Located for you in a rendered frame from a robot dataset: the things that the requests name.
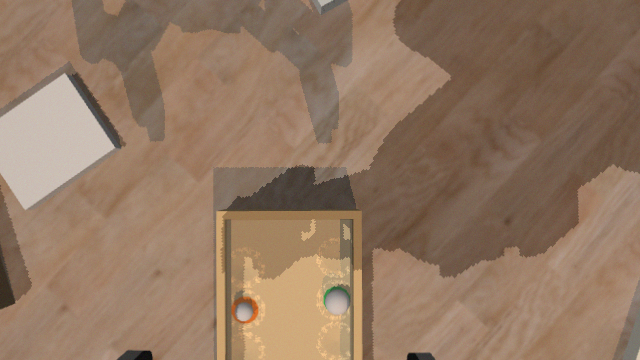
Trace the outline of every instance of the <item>green ring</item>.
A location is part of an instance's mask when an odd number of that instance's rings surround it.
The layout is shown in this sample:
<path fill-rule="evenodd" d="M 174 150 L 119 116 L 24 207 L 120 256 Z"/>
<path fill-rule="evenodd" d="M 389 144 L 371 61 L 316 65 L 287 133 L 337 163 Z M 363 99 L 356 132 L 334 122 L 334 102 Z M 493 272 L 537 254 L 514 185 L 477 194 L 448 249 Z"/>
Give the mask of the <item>green ring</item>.
<path fill-rule="evenodd" d="M 349 296 L 349 292 L 345 290 L 342 286 L 334 286 L 332 288 L 329 288 L 329 290 L 327 290 L 324 293 L 324 299 L 322 300 L 322 303 L 324 304 L 325 309 L 327 308 L 327 295 L 329 295 L 329 293 L 334 289 L 340 289 L 344 291 L 344 293 L 347 294 L 347 300 L 349 300 L 349 304 L 351 304 L 351 296 Z"/>

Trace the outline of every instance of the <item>wooden floor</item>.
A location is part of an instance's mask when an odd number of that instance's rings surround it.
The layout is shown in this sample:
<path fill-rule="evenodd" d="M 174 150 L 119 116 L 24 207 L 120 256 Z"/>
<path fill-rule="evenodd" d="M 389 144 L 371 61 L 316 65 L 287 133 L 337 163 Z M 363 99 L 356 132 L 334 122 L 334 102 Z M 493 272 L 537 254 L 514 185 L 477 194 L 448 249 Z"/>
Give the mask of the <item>wooden floor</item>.
<path fill-rule="evenodd" d="M 31 211 L 0 179 L 14 228 L 0 235 L 15 232 L 30 278 L 0 311 L 3 358 L 213 358 L 213 169 L 295 165 L 351 175 L 366 359 L 613 358 L 640 280 L 638 178 L 583 188 L 586 223 L 567 233 L 581 186 L 612 164 L 640 172 L 637 2 L 350 0 L 330 144 L 300 69 L 265 40 L 282 34 L 185 32 L 169 1 L 113 0 L 149 36 L 116 66 L 81 51 L 96 22 L 72 3 L 0 1 L 0 106 L 70 61 L 124 146 Z M 216 13 L 206 3 L 189 9 Z M 157 86 L 132 93 L 132 76 Z"/>

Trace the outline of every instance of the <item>white object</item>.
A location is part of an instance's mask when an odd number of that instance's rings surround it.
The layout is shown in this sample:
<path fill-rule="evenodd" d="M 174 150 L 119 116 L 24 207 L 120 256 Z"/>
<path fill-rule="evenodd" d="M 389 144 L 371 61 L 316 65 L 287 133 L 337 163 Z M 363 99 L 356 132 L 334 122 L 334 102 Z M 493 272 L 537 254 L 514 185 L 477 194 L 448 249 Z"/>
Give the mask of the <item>white object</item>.
<path fill-rule="evenodd" d="M 349 295 L 345 290 L 333 289 L 324 299 L 324 306 L 333 315 L 342 315 L 349 309 Z"/>
<path fill-rule="evenodd" d="M 67 74 L 0 117 L 0 175 L 25 209 L 115 149 Z"/>
<path fill-rule="evenodd" d="M 320 14 L 324 14 L 346 0 L 311 0 Z"/>
<path fill-rule="evenodd" d="M 240 303 L 236 306 L 236 318 L 240 321 L 249 321 L 253 316 L 253 307 L 249 303 Z"/>

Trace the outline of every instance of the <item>orange ring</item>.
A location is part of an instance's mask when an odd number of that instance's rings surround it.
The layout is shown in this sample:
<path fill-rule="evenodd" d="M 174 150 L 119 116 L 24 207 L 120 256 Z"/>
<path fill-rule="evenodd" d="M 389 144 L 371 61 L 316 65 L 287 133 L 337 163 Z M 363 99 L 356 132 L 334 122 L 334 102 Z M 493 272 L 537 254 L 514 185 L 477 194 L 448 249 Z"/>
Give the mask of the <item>orange ring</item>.
<path fill-rule="evenodd" d="M 251 316 L 251 319 L 247 320 L 247 321 L 240 321 L 237 317 L 236 317 L 236 307 L 242 303 L 247 303 L 247 304 L 251 304 L 251 307 L 253 308 L 253 316 Z M 252 298 L 248 297 L 248 296 L 243 296 L 243 297 L 239 297 L 236 299 L 236 301 L 233 302 L 233 305 L 231 305 L 231 315 L 233 315 L 233 318 L 236 319 L 237 322 L 241 322 L 243 324 L 248 324 L 250 322 L 252 322 L 253 320 L 255 320 L 258 317 L 258 304 L 256 303 L 255 300 L 253 300 Z"/>

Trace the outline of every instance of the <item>wooden tray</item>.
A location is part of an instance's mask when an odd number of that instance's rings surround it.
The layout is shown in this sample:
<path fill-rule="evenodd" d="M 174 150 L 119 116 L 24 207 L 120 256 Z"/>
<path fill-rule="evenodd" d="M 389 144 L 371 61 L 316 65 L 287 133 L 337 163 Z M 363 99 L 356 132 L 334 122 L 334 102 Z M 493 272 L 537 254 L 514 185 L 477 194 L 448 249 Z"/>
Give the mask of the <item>wooden tray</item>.
<path fill-rule="evenodd" d="M 216 220 L 218 359 L 362 359 L 360 211 L 219 211 Z M 324 305 L 336 286 L 351 300 L 342 315 Z M 235 317 L 242 302 L 254 309 L 247 321 Z"/>

